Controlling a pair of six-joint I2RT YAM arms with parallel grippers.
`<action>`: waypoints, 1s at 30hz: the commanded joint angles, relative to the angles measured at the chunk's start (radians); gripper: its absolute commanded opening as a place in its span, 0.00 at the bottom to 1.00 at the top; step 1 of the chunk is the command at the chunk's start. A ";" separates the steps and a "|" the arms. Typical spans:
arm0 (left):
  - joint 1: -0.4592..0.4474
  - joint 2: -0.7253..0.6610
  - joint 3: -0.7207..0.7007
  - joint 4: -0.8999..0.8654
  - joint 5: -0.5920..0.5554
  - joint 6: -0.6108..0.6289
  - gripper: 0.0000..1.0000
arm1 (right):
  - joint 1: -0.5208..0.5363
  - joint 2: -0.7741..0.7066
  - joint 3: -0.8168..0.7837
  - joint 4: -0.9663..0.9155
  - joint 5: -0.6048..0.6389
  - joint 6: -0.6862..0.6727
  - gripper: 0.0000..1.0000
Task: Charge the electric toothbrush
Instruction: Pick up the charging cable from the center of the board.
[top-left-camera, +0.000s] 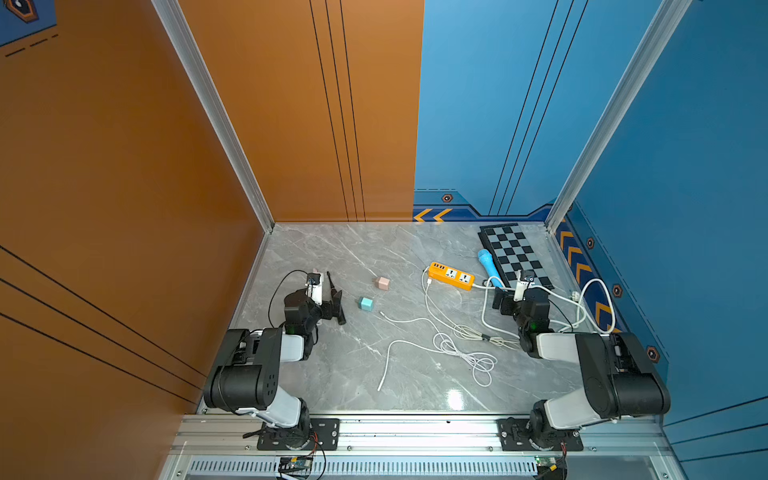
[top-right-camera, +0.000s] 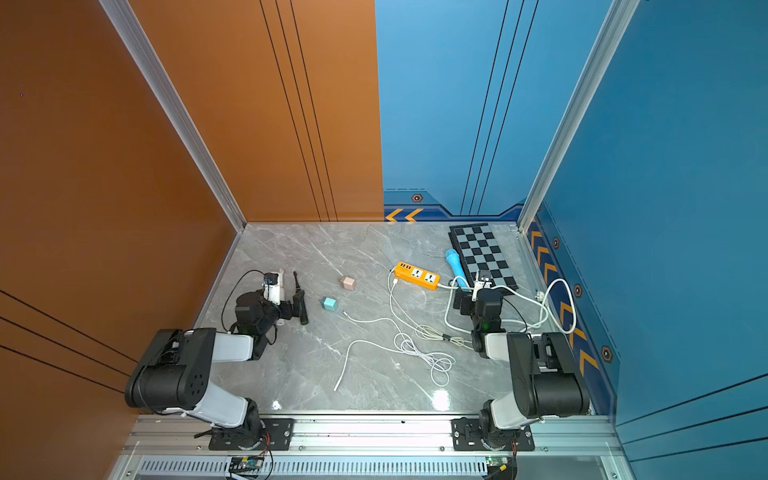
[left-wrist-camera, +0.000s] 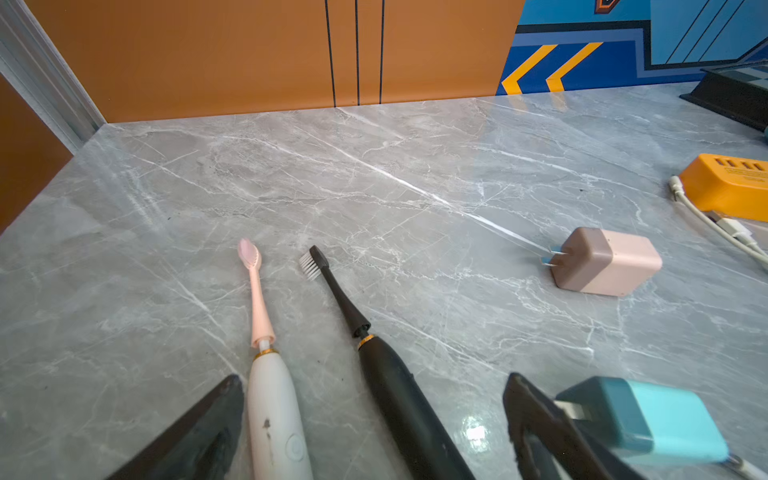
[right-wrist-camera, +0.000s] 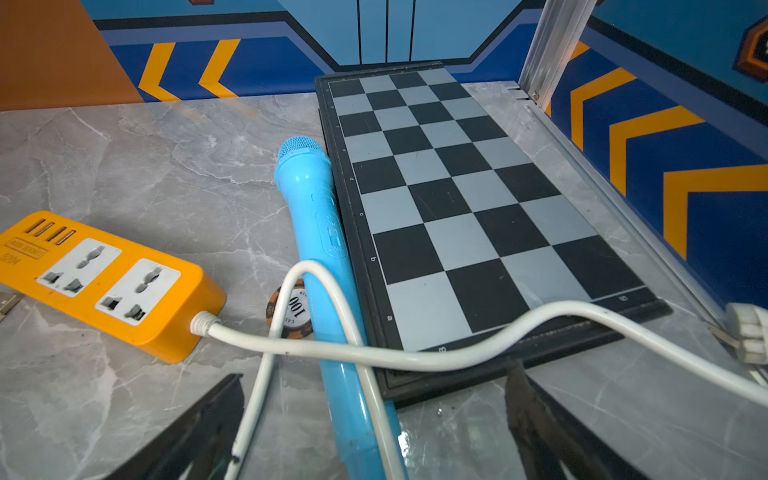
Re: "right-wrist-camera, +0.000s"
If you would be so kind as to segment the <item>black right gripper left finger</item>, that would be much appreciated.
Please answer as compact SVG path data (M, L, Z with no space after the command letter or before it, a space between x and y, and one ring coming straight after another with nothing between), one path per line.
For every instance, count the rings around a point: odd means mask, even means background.
M225 376L107 477L222 479L244 412L242 375Z

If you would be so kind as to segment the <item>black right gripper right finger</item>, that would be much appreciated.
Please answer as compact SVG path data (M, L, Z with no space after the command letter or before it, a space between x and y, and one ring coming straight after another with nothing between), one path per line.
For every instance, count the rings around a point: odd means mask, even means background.
M507 424L528 479L646 477L527 375L507 364Z

